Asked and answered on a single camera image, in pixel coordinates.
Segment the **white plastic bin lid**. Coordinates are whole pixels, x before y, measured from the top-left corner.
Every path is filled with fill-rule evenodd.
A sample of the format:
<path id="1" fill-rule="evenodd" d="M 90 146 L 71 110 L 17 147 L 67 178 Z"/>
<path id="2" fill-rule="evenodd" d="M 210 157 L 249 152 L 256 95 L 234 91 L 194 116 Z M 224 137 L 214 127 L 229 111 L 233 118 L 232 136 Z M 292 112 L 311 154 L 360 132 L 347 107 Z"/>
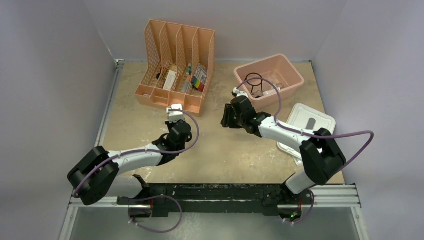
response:
<path id="1" fill-rule="evenodd" d="M 300 129 L 312 131 L 324 128 L 329 130 L 331 134 L 334 133 L 336 128 L 336 120 L 332 116 L 302 103 L 296 103 L 294 105 L 286 123 Z M 280 151 L 291 155 L 298 167 L 303 164 L 301 154 L 296 152 L 293 148 L 280 142 L 276 145 Z"/>

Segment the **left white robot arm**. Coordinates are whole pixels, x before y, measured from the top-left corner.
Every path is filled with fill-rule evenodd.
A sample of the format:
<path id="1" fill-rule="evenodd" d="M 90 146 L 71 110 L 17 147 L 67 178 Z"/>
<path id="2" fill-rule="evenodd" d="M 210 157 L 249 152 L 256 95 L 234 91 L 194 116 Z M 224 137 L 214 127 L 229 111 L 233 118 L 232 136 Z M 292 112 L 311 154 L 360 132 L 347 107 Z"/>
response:
<path id="1" fill-rule="evenodd" d="M 67 174 L 73 187 L 73 197 L 81 199 L 86 206 L 106 196 L 115 178 L 144 167 L 156 167 L 169 163 L 181 153 L 190 149 L 186 144 L 192 141 L 192 127 L 186 117 L 183 104 L 177 103 L 166 109 L 165 125 L 168 132 L 157 140 L 139 148 L 107 151 L 103 146 L 92 148 Z"/>

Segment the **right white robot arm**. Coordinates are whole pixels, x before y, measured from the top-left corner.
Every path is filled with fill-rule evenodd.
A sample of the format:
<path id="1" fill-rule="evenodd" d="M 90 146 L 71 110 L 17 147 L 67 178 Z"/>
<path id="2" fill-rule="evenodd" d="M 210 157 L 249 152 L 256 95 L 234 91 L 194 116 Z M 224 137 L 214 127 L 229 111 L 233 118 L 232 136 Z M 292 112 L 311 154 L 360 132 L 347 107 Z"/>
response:
<path id="1" fill-rule="evenodd" d="M 256 112 L 248 95 L 234 88 L 233 99 L 224 107 L 221 125 L 224 128 L 244 129 L 259 138 L 274 140 L 300 154 L 303 169 L 289 177 L 283 184 L 280 196 L 288 204 L 300 198 L 301 192 L 325 185 L 347 160 L 331 133 L 320 128 L 306 130 L 275 120 L 266 112 Z"/>

